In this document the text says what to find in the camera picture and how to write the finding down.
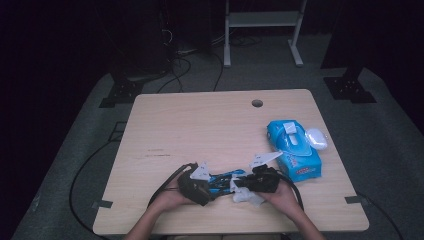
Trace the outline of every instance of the hand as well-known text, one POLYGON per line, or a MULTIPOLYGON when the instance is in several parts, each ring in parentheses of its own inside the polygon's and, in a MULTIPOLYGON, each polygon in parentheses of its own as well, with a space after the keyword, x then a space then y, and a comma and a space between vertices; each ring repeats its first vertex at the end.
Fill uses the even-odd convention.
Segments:
POLYGON ((193 203, 189 199, 181 195, 178 190, 177 179, 179 176, 176 176, 169 184, 166 186, 163 192, 161 192, 152 204, 146 209, 143 216, 138 220, 134 227, 128 232, 124 239, 149 239, 150 233, 159 218, 159 216, 165 212, 173 210, 183 204, 193 203))
POLYGON ((168 186, 166 186, 165 190, 162 191, 153 201, 152 205, 157 207, 162 212, 174 210, 184 204, 194 204, 191 200, 185 198, 178 190, 177 180, 181 174, 176 176, 168 184, 168 186))
POLYGON ((275 193, 256 192, 259 196, 271 203, 276 209, 293 219, 299 211, 303 211, 299 206, 292 188, 285 181, 280 180, 275 193))
POLYGON ((285 214, 293 221, 299 229, 300 234, 306 240, 323 240, 325 237, 319 232, 314 223, 309 219, 306 213, 298 204, 296 197, 290 185, 282 180, 278 183, 275 193, 257 192, 271 203, 276 209, 285 214))

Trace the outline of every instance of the packaging box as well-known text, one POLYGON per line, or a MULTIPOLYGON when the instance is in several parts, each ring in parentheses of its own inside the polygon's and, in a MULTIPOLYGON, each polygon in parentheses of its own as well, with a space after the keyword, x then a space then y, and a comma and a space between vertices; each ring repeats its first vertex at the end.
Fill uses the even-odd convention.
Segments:
POLYGON ((305 130, 296 120, 274 120, 267 126, 268 139, 276 151, 282 151, 277 164, 293 182, 321 177, 321 159, 309 144, 305 130))

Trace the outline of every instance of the metal stand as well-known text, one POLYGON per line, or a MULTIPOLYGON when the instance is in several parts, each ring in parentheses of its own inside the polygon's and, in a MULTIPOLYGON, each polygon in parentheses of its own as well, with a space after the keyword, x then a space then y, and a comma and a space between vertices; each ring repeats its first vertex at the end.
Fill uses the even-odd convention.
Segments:
POLYGON ((302 0, 299 11, 287 12, 234 12, 230 13, 229 0, 225 5, 225 43, 224 66, 231 67, 230 28, 231 27, 277 27, 294 26, 293 39, 288 40, 290 51, 297 67, 303 66, 302 58, 297 50, 297 39, 306 8, 307 0, 302 0))
POLYGON ((350 100, 352 103, 375 103, 370 92, 365 91, 358 81, 362 67, 348 67, 342 77, 325 77, 324 81, 336 100, 350 100))

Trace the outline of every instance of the wooden table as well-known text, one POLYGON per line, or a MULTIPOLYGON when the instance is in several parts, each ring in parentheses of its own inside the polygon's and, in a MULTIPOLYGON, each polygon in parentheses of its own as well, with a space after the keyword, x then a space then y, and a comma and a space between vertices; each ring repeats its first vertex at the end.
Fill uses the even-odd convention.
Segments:
MULTIPOLYGON (((329 147, 319 151, 322 177, 296 183, 305 211, 321 231, 362 231, 369 226, 328 129, 308 90, 174 93, 140 95, 135 100, 103 196, 97 234, 125 234, 146 210, 156 189, 181 165, 206 161, 211 174, 250 170, 257 153, 271 152, 266 126, 295 119, 321 129, 329 147), (262 107, 252 105, 260 100, 262 107)), ((297 231, 269 204, 255 207, 223 196, 205 207, 182 206, 162 215, 153 233, 276 233, 297 231)))

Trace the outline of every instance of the floor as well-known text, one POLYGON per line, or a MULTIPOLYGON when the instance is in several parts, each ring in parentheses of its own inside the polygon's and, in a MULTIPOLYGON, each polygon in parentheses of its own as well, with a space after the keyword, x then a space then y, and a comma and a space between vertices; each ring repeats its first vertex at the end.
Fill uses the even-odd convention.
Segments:
MULTIPOLYGON (((326 232, 325 236, 400 239, 397 228, 404 239, 422 238, 423 135, 393 99, 384 81, 367 69, 359 81, 376 103, 354 104, 333 99, 323 78, 341 76, 345 69, 320 69, 331 36, 299 37, 298 48, 304 61, 301 68, 295 66, 290 54, 289 37, 255 37, 254 40, 260 40, 258 44, 233 47, 230 68, 222 69, 222 46, 213 49, 216 55, 185 56, 184 60, 174 61, 174 73, 182 75, 180 84, 177 80, 169 82, 175 78, 170 73, 146 83, 142 93, 309 89, 354 188, 369 198, 363 201, 370 222, 368 230, 326 232)), ((124 130, 125 124, 117 123, 127 121, 132 107, 116 104, 99 108, 112 86, 109 74, 99 79, 13 239, 99 239, 91 232, 96 203, 102 199, 119 148, 119 141, 108 139, 115 126, 118 132, 124 130)), ((301 239, 297 233, 289 236, 301 239)))

